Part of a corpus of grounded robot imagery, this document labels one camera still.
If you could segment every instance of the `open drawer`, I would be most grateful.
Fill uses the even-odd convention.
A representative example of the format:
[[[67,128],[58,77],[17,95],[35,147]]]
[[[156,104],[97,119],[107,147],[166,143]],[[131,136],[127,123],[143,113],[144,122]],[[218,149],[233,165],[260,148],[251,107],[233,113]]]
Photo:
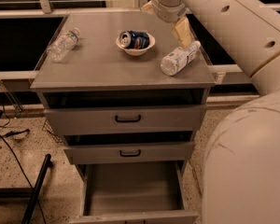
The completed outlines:
[[[87,166],[80,217],[70,223],[192,224],[174,161]]]

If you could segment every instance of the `can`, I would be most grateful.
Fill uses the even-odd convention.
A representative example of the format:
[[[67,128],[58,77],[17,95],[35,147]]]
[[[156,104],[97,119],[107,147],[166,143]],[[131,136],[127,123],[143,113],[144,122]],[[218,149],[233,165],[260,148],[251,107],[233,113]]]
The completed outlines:
[[[149,45],[147,33],[125,31],[120,34],[120,44],[125,49],[145,49]]]

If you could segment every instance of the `water bottle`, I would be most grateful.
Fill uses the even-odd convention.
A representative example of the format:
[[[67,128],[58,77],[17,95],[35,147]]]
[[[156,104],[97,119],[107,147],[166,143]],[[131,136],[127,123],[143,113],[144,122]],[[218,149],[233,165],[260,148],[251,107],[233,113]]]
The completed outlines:
[[[47,49],[50,58],[56,63],[61,62],[67,53],[76,46],[79,34],[78,28],[75,28],[57,37]]]
[[[176,75],[196,56],[201,43],[194,41],[187,49],[178,47],[161,60],[161,70],[168,76]]]

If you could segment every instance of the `gray cabinet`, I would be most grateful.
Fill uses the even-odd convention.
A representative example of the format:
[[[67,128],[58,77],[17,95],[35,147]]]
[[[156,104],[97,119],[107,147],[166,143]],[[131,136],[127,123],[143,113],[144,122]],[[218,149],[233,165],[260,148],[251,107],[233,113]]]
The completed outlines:
[[[31,87],[84,181],[71,223],[193,223],[181,176],[214,85],[204,57],[163,74],[178,46],[171,24],[139,11],[72,14],[63,29],[73,27],[79,46],[63,63],[47,58]],[[156,45],[132,57],[115,44],[125,30],[148,31]]]

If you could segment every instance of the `drawer handle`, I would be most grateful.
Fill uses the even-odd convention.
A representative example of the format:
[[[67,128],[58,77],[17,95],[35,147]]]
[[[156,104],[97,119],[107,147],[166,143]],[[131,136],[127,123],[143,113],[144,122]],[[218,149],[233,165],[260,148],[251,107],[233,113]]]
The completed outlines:
[[[141,120],[141,115],[138,115],[135,119],[121,119],[119,116],[115,116],[115,121],[117,123],[136,123]]]
[[[125,221],[124,224],[147,224],[146,220]]]
[[[132,157],[139,157],[141,155],[141,150],[138,149],[137,151],[135,151],[134,153],[132,152],[124,152],[124,151],[120,151],[119,152],[120,156],[122,158],[132,158]]]

